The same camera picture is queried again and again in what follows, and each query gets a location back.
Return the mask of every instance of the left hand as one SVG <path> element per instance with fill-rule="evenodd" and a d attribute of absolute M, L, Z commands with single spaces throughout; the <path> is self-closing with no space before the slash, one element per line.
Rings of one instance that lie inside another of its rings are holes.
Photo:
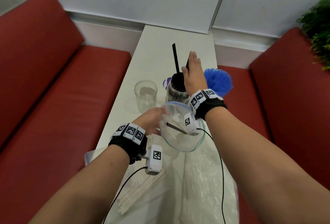
<path fill-rule="evenodd" d="M 136 118 L 132 123 L 142 127 L 146 131 L 145 135 L 160 135 L 160 131 L 157 128 L 159 128 L 159 122 L 161 121 L 163 114 L 169 115 L 165 106 L 162 108 L 154 107 Z"/>

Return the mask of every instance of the blue bristles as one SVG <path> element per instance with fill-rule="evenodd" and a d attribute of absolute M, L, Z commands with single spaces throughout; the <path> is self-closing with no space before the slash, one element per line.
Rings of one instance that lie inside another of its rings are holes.
<path fill-rule="evenodd" d="M 221 97 L 224 97 L 233 88 L 231 77 L 226 71 L 207 68 L 204 75 L 208 88 L 214 90 Z"/>

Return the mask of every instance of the black cable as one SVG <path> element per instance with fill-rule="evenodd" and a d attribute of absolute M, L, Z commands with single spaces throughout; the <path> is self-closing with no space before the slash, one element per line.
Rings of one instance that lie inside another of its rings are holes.
<path fill-rule="evenodd" d="M 198 130 L 202 130 L 205 133 L 207 133 L 208 136 L 213 140 L 212 136 L 208 132 L 206 132 L 204 129 L 201 129 L 201 128 L 197 128 L 197 129 Z M 222 169 L 222 200 L 221 200 L 221 211 L 222 211 L 223 222 L 224 222 L 224 224 L 226 224 L 225 215 L 223 213 L 223 195 L 225 194 L 225 177 L 223 175 L 223 164 L 222 164 L 222 158 L 221 158 L 220 154 L 219 154 L 219 157 L 220 157 L 221 169 Z"/>
<path fill-rule="evenodd" d="M 119 190 L 119 192 L 118 192 L 116 198 L 115 198 L 115 199 L 113 200 L 113 202 L 111 203 L 111 206 L 110 206 L 110 208 L 109 208 L 107 214 L 105 215 L 105 218 L 104 218 L 102 224 L 104 224 L 105 219 L 107 218 L 107 216 L 108 216 L 108 214 L 109 214 L 109 211 L 110 211 L 112 205 L 113 205 L 114 202 L 117 200 L 117 197 L 118 197 L 118 195 L 120 194 L 120 192 L 122 191 L 122 189 L 123 189 L 123 187 L 125 186 L 126 182 L 127 182 L 127 181 L 128 181 L 133 175 L 135 175 L 138 171 L 140 171 L 140 170 L 142 170 L 142 169 L 147 169 L 147 168 L 148 168 L 148 167 L 139 168 L 137 171 L 135 171 L 134 173 L 132 173 L 132 174 L 129 176 L 129 178 L 128 178 L 128 179 L 125 181 L 125 183 L 122 185 L 122 188 Z"/>

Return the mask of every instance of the bubble wrap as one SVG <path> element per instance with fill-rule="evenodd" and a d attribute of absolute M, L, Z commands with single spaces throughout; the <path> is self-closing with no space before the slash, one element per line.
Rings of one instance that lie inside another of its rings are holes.
<path fill-rule="evenodd" d="M 226 224 L 238 224 L 237 186 L 224 166 L 223 212 Z M 193 152 L 186 153 L 181 204 L 184 224 L 224 223 L 221 212 L 222 171 L 217 149 L 208 136 Z"/>

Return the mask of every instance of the white table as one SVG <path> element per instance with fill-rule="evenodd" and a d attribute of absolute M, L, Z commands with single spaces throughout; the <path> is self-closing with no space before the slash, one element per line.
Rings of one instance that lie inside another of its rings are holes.
<path fill-rule="evenodd" d="M 217 67 L 212 33 L 206 35 L 146 25 L 97 148 L 108 145 L 110 136 L 119 124 L 131 122 L 140 116 L 134 94 L 134 86 L 139 80 L 149 79 L 155 82 L 158 87 L 157 106 L 165 102 L 163 81 L 175 73 L 173 43 L 176 44 L 180 67 L 186 65 L 191 50 L 196 51 L 204 67 Z M 158 138 L 157 141 L 163 143 L 164 153 L 172 159 L 172 172 L 175 175 L 173 187 L 163 197 L 128 215 L 119 223 L 180 223 L 185 154 L 169 147 L 160 136 L 153 138 Z"/>

